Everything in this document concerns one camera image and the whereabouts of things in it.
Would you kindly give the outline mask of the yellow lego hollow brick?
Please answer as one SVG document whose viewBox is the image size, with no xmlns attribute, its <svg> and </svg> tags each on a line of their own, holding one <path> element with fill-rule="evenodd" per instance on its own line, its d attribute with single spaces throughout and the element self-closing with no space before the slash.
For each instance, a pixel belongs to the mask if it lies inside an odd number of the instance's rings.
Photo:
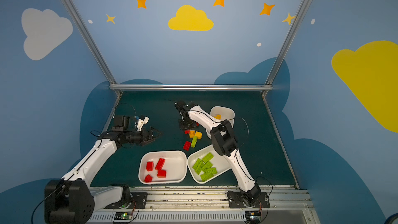
<svg viewBox="0 0 398 224">
<path fill-rule="evenodd" d="M 190 130 L 189 131 L 189 138 L 194 138 L 194 136 L 195 136 L 195 131 L 194 130 Z"/>
</svg>

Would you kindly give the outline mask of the red lego brick long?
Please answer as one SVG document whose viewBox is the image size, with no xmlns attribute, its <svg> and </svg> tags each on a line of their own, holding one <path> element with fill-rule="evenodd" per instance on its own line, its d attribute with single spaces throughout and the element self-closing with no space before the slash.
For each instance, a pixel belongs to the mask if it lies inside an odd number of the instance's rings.
<svg viewBox="0 0 398 224">
<path fill-rule="evenodd" d="M 157 171 L 162 170 L 165 164 L 165 159 L 164 158 L 160 158 L 155 166 L 155 169 Z"/>
</svg>

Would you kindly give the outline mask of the red lego brick small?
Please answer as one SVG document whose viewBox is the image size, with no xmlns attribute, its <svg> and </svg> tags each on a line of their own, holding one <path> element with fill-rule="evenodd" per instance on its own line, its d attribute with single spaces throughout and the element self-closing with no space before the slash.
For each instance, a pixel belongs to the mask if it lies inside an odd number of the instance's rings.
<svg viewBox="0 0 398 224">
<path fill-rule="evenodd" d="M 146 163 L 146 171 L 147 172 L 153 171 L 153 168 L 154 168 L 154 165 L 153 165 L 152 161 L 149 161 L 149 162 Z"/>
</svg>

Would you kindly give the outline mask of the red lego round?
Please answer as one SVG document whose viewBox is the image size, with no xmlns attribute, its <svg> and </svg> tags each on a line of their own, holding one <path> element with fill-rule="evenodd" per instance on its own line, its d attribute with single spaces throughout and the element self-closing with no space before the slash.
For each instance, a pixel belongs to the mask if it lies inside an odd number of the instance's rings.
<svg viewBox="0 0 398 224">
<path fill-rule="evenodd" d="M 151 183 L 153 180 L 153 177 L 151 175 L 146 175 L 144 178 L 145 183 Z"/>
</svg>

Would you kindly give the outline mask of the green lego large brick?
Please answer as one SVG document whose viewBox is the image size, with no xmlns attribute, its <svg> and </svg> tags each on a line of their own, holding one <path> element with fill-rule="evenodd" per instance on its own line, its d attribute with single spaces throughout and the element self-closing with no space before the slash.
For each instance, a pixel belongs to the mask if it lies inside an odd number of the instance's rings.
<svg viewBox="0 0 398 224">
<path fill-rule="evenodd" d="M 213 155 L 211 152 L 209 152 L 208 154 L 206 154 L 206 155 L 202 158 L 202 161 L 203 161 L 204 163 L 207 163 L 207 162 L 209 162 L 213 157 L 214 157 L 214 155 Z"/>
</svg>

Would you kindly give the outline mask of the green lego brick long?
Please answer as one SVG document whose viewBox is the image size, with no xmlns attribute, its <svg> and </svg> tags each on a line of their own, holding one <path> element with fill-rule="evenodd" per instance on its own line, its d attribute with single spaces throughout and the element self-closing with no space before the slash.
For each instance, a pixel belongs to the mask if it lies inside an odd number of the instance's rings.
<svg viewBox="0 0 398 224">
<path fill-rule="evenodd" d="M 195 164 L 193 165 L 193 169 L 196 171 L 203 166 L 203 161 L 201 159 L 197 159 Z"/>
</svg>

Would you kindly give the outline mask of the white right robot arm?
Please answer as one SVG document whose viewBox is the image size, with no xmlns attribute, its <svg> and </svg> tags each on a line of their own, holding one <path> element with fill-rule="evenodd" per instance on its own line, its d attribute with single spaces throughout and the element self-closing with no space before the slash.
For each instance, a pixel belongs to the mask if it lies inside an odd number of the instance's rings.
<svg viewBox="0 0 398 224">
<path fill-rule="evenodd" d="M 185 103 L 177 101 L 174 103 L 181 119 L 180 128 L 188 130 L 195 124 L 203 126 L 209 133 L 215 152 L 228 161 L 237 179 L 243 202 L 248 207 L 257 204 L 261 189 L 256 180 L 250 175 L 240 155 L 237 138 L 229 120 L 218 120 L 205 112 L 194 102 Z"/>
</svg>

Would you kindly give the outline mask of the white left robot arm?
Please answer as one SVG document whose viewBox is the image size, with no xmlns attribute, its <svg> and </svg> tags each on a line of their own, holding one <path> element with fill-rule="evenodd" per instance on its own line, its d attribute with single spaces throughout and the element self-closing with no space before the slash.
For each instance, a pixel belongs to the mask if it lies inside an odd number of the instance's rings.
<svg viewBox="0 0 398 224">
<path fill-rule="evenodd" d="M 136 129 L 128 130 L 130 119 L 116 116 L 116 125 L 101 133 L 92 149 L 61 179 L 51 180 L 44 189 L 44 219 L 47 224 L 85 224 L 92 214 L 109 205 L 121 209 L 132 207 L 127 185 L 108 186 L 92 193 L 93 179 L 105 162 L 123 144 L 145 146 L 156 139 L 153 128 L 144 127 L 149 118 L 141 115 L 135 120 Z"/>
</svg>

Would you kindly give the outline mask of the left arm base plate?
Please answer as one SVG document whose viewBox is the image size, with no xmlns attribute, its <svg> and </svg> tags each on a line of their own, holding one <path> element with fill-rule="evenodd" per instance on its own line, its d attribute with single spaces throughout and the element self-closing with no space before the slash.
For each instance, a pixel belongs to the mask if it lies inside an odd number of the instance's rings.
<svg viewBox="0 0 398 224">
<path fill-rule="evenodd" d="M 131 192 L 128 195 L 123 194 L 120 201 L 111 203 L 104 209 L 143 209 L 146 206 L 147 192 Z"/>
</svg>

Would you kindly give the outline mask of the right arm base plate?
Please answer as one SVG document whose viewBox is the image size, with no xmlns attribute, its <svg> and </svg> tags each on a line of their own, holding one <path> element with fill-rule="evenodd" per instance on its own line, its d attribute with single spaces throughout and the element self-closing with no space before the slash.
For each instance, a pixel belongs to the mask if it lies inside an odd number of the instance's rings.
<svg viewBox="0 0 398 224">
<path fill-rule="evenodd" d="M 268 194 L 266 192 L 261 192 L 259 197 L 248 205 L 244 201 L 243 194 L 241 192 L 227 192 L 229 208 L 269 208 L 270 202 L 268 199 Z"/>
</svg>

